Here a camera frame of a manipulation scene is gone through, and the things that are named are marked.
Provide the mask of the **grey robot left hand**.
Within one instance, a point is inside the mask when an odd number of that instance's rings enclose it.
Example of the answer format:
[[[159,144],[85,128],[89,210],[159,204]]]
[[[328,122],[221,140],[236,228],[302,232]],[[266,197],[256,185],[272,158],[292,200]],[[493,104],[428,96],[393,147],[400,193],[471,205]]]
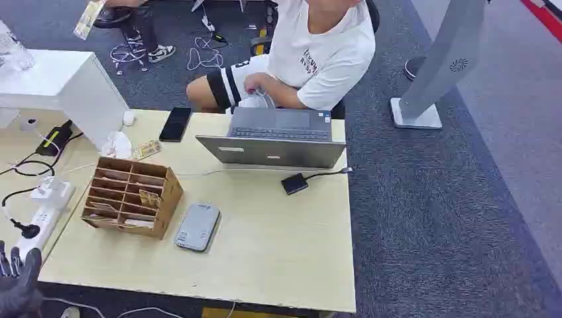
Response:
[[[42,266],[41,251],[33,248],[25,260],[17,247],[5,253],[1,241],[1,316],[40,317],[43,295],[38,290],[38,275]]]

